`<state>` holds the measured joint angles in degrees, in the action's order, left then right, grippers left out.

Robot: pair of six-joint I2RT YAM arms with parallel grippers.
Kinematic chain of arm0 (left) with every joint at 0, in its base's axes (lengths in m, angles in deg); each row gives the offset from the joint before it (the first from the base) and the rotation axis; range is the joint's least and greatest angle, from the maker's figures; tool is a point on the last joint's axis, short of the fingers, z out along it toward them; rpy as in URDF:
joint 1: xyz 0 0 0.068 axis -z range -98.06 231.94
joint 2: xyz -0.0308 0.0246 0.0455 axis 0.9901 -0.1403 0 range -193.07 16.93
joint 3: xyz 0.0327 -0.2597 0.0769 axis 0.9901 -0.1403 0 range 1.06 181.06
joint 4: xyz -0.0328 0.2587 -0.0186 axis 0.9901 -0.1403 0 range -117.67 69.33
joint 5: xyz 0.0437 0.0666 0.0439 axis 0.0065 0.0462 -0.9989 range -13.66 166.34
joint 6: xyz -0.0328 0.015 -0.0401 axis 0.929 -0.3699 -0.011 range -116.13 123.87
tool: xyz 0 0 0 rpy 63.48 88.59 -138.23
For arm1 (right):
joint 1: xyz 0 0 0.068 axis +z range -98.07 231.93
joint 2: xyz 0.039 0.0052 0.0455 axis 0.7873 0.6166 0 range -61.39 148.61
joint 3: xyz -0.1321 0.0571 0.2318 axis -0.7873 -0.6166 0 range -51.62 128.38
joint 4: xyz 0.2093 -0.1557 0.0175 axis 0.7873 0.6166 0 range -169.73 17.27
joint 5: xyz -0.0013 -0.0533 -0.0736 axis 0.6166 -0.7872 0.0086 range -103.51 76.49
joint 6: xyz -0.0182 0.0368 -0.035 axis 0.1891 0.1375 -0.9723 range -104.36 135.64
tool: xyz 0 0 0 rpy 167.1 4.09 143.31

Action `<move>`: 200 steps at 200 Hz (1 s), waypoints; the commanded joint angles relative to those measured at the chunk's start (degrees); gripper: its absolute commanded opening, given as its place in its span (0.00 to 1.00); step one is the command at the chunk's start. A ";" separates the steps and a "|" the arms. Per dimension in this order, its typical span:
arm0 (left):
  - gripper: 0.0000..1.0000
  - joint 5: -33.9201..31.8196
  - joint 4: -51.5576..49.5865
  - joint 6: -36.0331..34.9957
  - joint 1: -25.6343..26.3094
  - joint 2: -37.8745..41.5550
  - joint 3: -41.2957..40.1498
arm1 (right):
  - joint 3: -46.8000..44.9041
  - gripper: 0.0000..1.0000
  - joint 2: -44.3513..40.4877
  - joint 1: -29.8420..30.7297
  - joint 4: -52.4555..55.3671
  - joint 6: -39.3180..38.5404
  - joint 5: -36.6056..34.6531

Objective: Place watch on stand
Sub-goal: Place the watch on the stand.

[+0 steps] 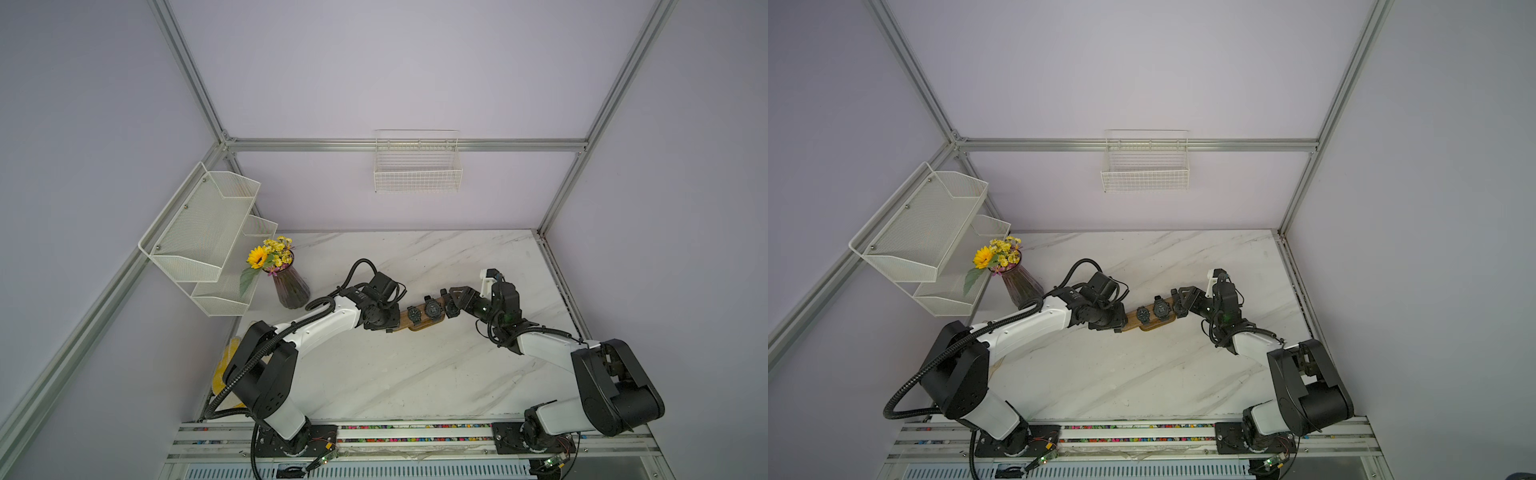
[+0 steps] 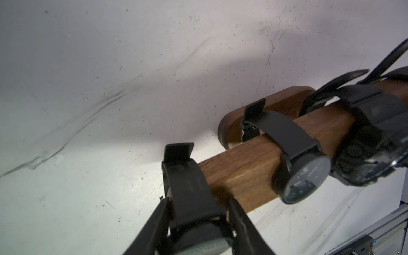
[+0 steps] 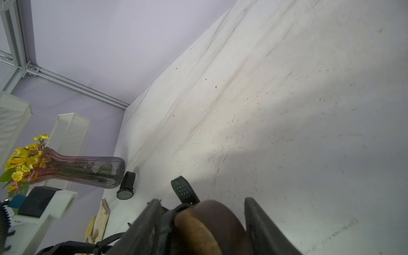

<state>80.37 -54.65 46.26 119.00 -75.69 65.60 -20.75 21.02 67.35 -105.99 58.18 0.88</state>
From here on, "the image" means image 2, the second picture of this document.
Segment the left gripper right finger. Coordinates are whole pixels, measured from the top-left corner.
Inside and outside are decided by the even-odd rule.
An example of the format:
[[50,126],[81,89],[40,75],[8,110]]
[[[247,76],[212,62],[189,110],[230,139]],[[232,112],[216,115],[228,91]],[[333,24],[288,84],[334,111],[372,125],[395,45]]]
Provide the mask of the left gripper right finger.
[[275,255],[235,198],[228,200],[228,214],[231,228],[236,232],[233,255]]

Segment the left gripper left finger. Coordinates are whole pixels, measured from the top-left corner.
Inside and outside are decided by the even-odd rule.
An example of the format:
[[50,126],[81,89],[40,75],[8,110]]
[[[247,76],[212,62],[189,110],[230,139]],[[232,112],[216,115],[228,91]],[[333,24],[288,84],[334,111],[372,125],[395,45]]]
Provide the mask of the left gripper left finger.
[[160,203],[124,255],[154,255],[167,237],[170,222],[169,198]]

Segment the black watch dark dial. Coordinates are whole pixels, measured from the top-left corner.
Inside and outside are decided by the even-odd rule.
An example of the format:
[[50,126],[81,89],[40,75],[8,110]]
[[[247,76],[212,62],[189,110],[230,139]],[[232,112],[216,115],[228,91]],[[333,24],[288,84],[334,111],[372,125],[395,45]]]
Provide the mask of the black watch dark dial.
[[192,142],[165,147],[162,162],[165,195],[171,202],[169,253],[220,255],[233,243],[226,209],[219,206],[198,163]]

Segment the wooden watch stand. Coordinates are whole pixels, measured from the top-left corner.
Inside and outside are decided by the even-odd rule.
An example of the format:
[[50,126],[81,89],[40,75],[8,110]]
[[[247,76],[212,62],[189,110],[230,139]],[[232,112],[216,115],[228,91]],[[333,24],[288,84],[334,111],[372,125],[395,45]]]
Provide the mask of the wooden watch stand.
[[[323,153],[334,158],[356,119],[339,102],[299,116],[301,100],[314,89],[294,86],[265,98],[264,110],[276,110],[319,140]],[[245,107],[225,115],[218,127],[218,138],[225,152],[199,166],[218,204],[226,206],[235,197],[245,212],[276,199],[272,179],[278,171],[282,150],[266,135],[242,143],[241,122]]]

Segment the black watch white markings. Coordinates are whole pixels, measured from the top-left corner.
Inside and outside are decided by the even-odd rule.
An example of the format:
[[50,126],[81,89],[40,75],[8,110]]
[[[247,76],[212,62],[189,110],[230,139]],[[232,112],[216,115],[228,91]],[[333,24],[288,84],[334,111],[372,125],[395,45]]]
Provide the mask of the black watch white markings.
[[282,150],[281,164],[273,177],[273,190],[285,204],[296,204],[313,194],[332,170],[331,158],[320,142],[310,137],[291,118],[265,110],[265,99],[250,104],[241,121],[242,141],[263,132]]

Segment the black rugged strap watch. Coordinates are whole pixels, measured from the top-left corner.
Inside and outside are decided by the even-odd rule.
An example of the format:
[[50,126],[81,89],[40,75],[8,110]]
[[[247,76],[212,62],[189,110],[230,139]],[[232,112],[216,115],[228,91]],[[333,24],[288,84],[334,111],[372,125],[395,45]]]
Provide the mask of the black rugged strap watch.
[[332,175],[347,186],[364,187],[408,166],[408,107],[372,84],[347,85],[366,74],[343,74],[311,93],[300,116],[325,106],[334,97],[356,122],[339,145]]

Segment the chunky black digital watch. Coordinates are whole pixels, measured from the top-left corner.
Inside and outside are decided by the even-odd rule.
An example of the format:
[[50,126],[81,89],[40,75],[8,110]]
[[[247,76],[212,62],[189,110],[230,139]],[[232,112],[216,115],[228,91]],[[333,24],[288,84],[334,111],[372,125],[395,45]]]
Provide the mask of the chunky black digital watch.
[[378,81],[381,75],[387,71],[406,51],[408,50],[408,40],[404,40],[394,50],[391,51],[374,70],[358,84],[371,84]]

